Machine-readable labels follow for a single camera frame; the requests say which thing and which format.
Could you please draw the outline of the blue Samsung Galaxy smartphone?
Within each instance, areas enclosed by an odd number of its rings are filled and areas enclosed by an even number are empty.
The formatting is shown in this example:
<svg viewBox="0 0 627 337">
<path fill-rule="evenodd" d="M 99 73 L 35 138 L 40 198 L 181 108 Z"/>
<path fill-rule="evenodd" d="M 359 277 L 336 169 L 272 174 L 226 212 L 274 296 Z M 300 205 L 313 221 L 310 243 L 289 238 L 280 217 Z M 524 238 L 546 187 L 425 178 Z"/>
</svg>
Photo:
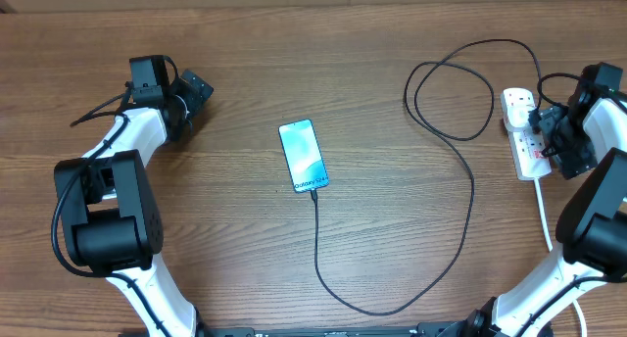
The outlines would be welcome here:
<svg viewBox="0 0 627 337">
<path fill-rule="evenodd" d="M 328 173 L 311 120 L 299 120 L 278 128 L 294 191 L 304 193 L 329 184 Z"/>
</svg>

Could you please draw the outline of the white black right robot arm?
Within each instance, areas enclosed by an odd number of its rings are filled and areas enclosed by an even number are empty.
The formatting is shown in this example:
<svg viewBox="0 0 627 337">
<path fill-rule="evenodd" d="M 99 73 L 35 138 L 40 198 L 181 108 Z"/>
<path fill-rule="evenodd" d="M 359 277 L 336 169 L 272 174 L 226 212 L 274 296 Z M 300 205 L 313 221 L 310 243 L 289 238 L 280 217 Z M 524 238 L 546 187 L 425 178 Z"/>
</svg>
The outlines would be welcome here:
<svg viewBox="0 0 627 337">
<path fill-rule="evenodd" d="M 626 280 L 626 96 L 623 70 L 597 63 L 576 76 L 567 104 L 516 111 L 503 94 L 506 129 L 542 144 L 536 154 L 562 176 L 588 175 L 562 210 L 550 253 L 510 291 L 444 336 L 549 336 L 550 322 L 585 293 Z"/>
</svg>

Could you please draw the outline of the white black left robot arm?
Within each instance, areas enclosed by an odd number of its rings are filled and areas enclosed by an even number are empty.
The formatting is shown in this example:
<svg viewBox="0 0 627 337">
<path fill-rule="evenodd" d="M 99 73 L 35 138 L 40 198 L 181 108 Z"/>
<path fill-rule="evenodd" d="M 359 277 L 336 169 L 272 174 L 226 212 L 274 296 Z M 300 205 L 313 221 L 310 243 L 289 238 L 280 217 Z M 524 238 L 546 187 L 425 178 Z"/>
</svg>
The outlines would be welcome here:
<svg viewBox="0 0 627 337">
<path fill-rule="evenodd" d="M 129 65 L 124 92 L 75 120 L 111 118 L 111 129 L 93 149 L 54 168 L 53 253 L 71 274 L 114 285 L 144 323 L 144 335 L 208 336 L 163 258 L 162 217 L 146 167 L 160 147 L 191 129 L 213 89 L 166 55 Z"/>
</svg>

